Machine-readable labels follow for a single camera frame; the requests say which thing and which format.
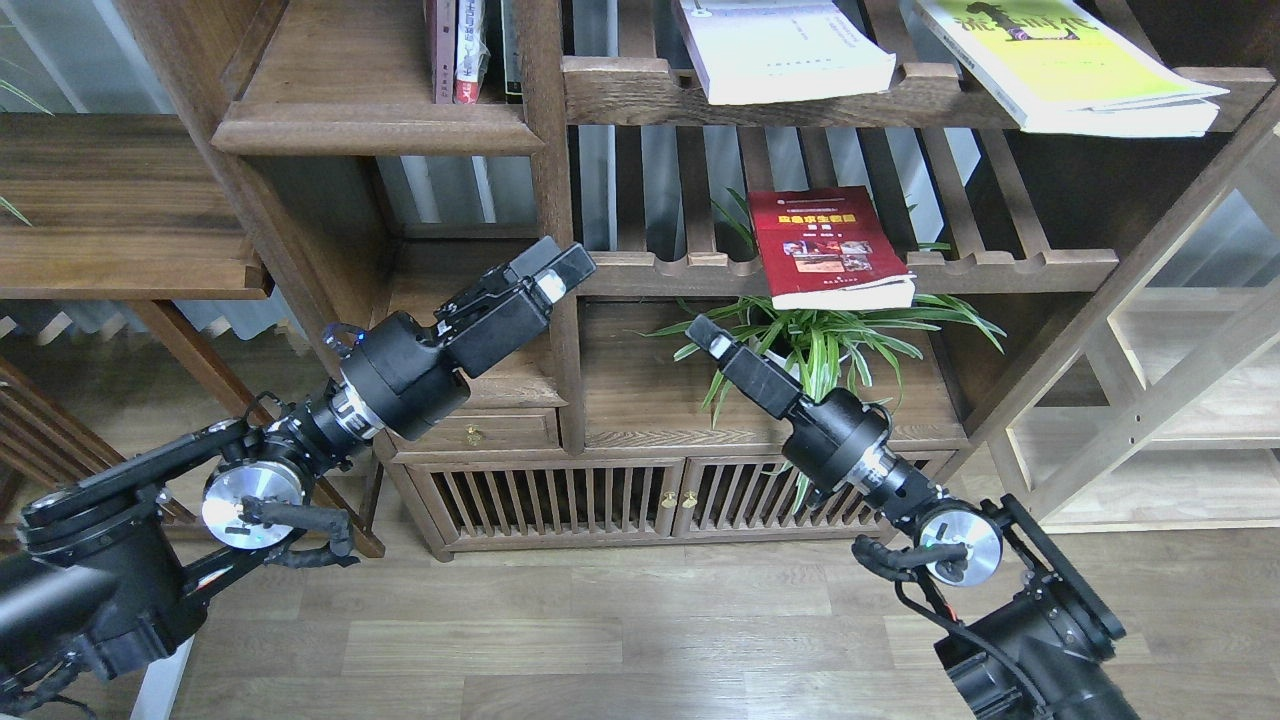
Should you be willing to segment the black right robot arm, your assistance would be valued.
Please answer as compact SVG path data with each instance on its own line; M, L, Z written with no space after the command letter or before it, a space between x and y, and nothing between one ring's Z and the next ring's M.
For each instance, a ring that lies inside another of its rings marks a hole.
M943 630L934 651L978 719L1134 719L1103 665L1125 634L1061 550L1011 495L969 503L888 445L878 404L837 388L804 393L777 363L708 316L687 337L768 415L791 424L785 457L818 503L856 489L908 546L860 536L852 556L895 585L901 603Z

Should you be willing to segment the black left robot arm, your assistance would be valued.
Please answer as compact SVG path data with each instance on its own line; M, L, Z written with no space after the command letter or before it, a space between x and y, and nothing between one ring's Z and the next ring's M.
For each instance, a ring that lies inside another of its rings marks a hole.
M550 324L596 269L545 237L485 272L424 328L394 313L325 341L340 380L265 427L219 421L27 505L3 561L3 712L61 700L82 673L110 680L173 656L210 600L265 564L355 564L349 514L317 482L381 430L419 438L470 396L468 379Z

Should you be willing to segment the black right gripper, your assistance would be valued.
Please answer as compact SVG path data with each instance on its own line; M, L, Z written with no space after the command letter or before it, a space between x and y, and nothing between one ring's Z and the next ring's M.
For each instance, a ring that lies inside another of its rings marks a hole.
M832 496L845 482L868 496L884 495L893 455L886 448L892 420L883 406L864 404L842 387L820 401L810 398L776 363L746 348L707 314L690 322L686 337L767 414L791 421L783 455L809 480L799 496Z

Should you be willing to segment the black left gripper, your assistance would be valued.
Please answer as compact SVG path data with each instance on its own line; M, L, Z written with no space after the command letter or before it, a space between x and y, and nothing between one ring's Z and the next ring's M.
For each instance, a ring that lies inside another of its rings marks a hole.
M485 273L485 287L431 329L394 313L364 332L342 363L340 416L367 438L390 429L417 439L465 404L467 379L521 350L550 324L550 309L596 272L585 247L547 236Z

